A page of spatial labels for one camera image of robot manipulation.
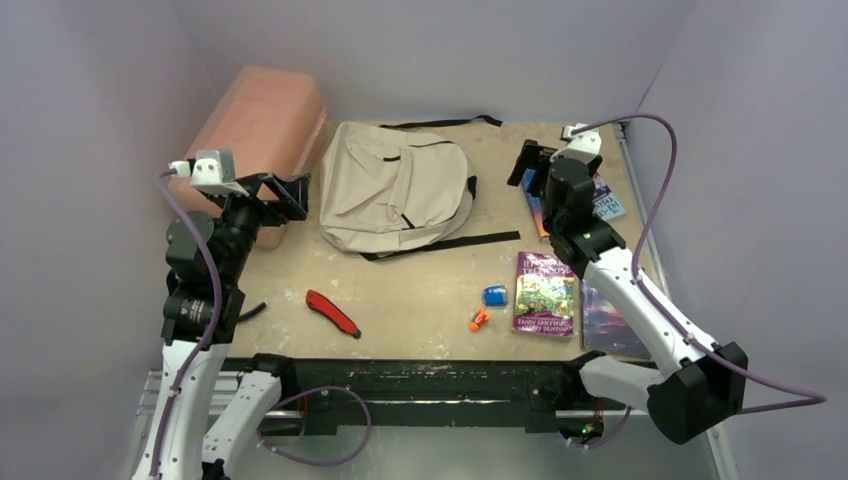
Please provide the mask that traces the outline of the beige backpack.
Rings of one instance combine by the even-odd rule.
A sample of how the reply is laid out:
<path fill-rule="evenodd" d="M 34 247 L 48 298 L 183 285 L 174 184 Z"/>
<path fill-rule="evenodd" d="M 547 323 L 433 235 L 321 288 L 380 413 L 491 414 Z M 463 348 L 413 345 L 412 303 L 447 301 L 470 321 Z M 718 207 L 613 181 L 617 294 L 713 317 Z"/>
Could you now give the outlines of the beige backpack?
<path fill-rule="evenodd" d="M 519 239 L 517 231 L 455 234 L 478 178 L 462 148 L 434 131 L 465 123 L 340 123 L 321 160 L 323 238 L 371 262 Z"/>

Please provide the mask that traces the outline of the purple treehouse book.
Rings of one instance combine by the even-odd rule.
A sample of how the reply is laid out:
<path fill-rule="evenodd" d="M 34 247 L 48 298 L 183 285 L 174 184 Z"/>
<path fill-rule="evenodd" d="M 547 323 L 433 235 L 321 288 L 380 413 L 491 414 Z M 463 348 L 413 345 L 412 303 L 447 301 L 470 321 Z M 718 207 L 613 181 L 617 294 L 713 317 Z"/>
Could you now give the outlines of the purple treehouse book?
<path fill-rule="evenodd" d="M 578 297 L 575 279 L 555 255 L 519 252 L 512 330 L 572 338 Z"/>

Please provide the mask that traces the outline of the Jane Eyre book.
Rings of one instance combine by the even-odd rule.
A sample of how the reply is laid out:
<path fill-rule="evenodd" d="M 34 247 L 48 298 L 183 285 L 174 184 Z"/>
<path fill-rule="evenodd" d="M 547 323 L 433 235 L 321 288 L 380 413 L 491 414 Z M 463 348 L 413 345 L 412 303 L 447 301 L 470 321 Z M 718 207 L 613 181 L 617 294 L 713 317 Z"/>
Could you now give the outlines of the Jane Eyre book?
<path fill-rule="evenodd" d="M 539 197 L 533 196 L 529 192 L 529 187 L 534 179 L 535 171 L 533 169 L 527 169 L 520 181 L 520 188 L 524 193 L 532 220 L 537 229 L 538 235 L 541 239 L 545 239 L 549 236 L 549 233 L 546 231 L 543 225 L 543 208 L 542 203 Z"/>

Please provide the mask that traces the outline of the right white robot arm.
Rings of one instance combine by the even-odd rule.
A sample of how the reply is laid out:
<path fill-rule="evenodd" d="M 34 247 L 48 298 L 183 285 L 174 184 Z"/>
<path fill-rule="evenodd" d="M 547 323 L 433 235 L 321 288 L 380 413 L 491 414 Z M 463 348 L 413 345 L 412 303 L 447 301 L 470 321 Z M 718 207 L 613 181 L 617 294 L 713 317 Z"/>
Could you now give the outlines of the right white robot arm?
<path fill-rule="evenodd" d="M 748 357 L 737 344 L 720 345 L 689 321 L 641 273 L 623 237 L 596 214 L 593 176 L 602 161 L 598 153 L 577 153 L 572 144 L 556 151 L 526 140 L 507 181 L 518 186 L 533 170 L 528 192 L 542 203 L 554 254 L 623 316 L 656 366 L 587 354 L 564 376 L 561 392 L 576 407 L 604 397 L 643 411 L 668 440 L 682 445 L 741 413 Z"/>

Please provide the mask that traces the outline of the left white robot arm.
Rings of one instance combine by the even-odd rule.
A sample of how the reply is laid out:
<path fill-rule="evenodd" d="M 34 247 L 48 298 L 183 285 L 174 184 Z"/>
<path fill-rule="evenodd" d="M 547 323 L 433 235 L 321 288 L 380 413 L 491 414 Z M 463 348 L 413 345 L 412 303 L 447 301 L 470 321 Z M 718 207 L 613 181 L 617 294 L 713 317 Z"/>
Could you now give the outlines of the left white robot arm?
<path fill-rule="evenodd" d="M 310 174 L 241 177 L 244 194 L 209 199 L 221 207 L 218 217 L 181 207 L 166 186 L 174 174 L 166 170 L 156 180 L 177 217 L 166 232 L 161 384 L 136 479 L 223 476 L 223 459 L 203 460 L 202 450 L 214 386 L 245 300 L 239 280 L 261 228 L 303 221 L 309 211 Z"/>

